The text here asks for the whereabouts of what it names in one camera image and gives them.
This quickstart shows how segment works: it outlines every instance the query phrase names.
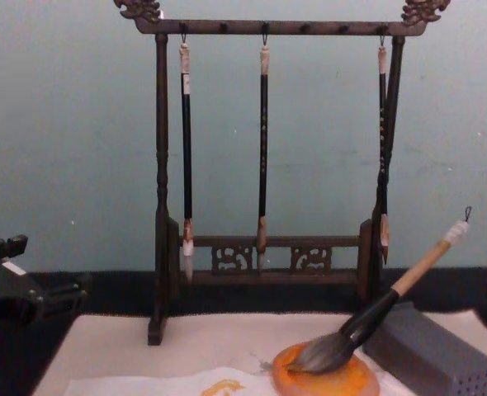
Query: white felt mat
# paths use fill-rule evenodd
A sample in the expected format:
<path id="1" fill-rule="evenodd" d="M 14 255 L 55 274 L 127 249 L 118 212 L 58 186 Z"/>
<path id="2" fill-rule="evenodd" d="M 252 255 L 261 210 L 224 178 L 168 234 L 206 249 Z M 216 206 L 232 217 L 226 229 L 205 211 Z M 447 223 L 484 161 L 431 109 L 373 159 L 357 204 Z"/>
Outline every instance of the white felt mat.
<path id="1" fill-rule="evenodd" d="M 427 316 L 487 354 L 487 328 L 474 312 Z M 170 318 L 162 345 L 147 346 L 147 318 L 82 316 L 34 396 L 200 395 L 206 385 L 227 375 L 247 385 L 238 396 L 269 396 L 274 393 L 264 370 L 267 363 L 285 347 L 338 329 L 347 318 L 307 313 Z M 369 357 L 356 353 L 376 372 L 381 396 L 413 395 Z"/>

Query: light blue wall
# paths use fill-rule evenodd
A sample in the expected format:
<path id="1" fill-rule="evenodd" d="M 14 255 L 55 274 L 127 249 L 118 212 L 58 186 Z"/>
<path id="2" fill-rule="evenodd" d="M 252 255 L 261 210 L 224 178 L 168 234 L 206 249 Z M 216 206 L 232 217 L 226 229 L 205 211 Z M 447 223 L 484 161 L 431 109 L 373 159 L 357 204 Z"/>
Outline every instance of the light blue wall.
<path id="1" fill-rule="evenodd" d="M 29 271 L 152 269 L 153 37 L 112 0 L 46 3 L 0 0 L 0 236 L 30 237 L 17 261 Z M 401 6 L 163 3 L 165 17 L 373 21 L 399 20 Z M 179 40 L 168 45 L 168 199 L 181 224 Z M 261 37 L 188 43 L 196 233 L 254 234 Z M 269 44 L 268 232 L 354 234 L 375 200 L 378 39 Z M 487 266 L 487 2 L 452 2 L 407 41 L 389 194 L 389 266 L 410 266 L 466 205 L 470 237 L 439 266 Z M 339 252 L 337 263 L 355 265 L 355 252 Z"/>

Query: carved dragon head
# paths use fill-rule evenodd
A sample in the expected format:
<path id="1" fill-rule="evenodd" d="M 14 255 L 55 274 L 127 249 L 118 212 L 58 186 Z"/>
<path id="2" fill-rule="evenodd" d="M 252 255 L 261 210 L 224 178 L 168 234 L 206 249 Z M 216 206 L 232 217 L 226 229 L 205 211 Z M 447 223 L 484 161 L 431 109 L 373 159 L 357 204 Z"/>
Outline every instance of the carved dragon head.
<path id="1" fill-rule="evenodd" d="M 113 0 L 121 10 L 121 15 L 126 19 L 142 18 L 147 22 L 156 23 L 161 15 L 160 3 L 156 0 Z"/>
<path id="2" fill-rule="evenodd" d="M 451 0 L 405 0 L 403 22 L 414 26 L 420 22 L 435 22 L 441 18 L 436 11 L 444 11 Z"/>

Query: brush rack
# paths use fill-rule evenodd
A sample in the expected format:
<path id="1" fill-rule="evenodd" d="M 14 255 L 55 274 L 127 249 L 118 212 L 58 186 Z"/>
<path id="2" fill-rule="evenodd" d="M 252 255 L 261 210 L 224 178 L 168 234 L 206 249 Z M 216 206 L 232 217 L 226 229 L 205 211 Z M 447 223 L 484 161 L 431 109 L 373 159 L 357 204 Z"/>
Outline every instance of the brush rack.
<path id="1" fill-rule="evenodd" d="M 386 133 L 393 144 L 400 89 L 401 59 L 406 37 L 421 36 L 428 23 L 440 19 L 439 12 L 450 0 L 405 0 L 401 21 L 251 21 L 161 19 L 159 2 L 114 0 L 121 15 L 133 20 L 137 30 L 153 35 L 156 45 L 156 158 L 157 210 L 155 218 L 154 312 L 149 321 L 148 344 L 159 345 L 171 302 L 183 287 L 195 285 L 353 285 L 364 304 L 378 294 L 381 286 L 380 241 L 381 188 L 378 176 L 376 203 L 371 217 L 350 236 L 268 236 L 269 248 L 289 248 L 291 263 L 285 270 L 259 270 L 253 263 L 254 236 L 195 236 L 197 248 L 211 249 L 210 271 L 194 271 L 188 283 L 180 263 L 182 235 L 168 211 L 168 70 L 169 35 L 335 35 L 392 37 L 392 55 L 385 106 Z M 334 269 L 334 248 L 357 248 L 357 267 Z"/>

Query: yellow paint stain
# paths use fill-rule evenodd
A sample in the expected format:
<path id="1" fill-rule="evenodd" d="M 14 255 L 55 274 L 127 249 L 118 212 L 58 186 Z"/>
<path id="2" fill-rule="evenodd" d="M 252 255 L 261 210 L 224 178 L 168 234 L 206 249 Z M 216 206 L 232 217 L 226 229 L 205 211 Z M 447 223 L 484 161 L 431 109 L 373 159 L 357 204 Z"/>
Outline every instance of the yellow paint stain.
<path id="1" fill-rule="evenodd" d="M 231 396 L 237 390 L 243 388 L 244 387 L 238 381 L 223 379 L 201 392 L 201 396 Z"/>

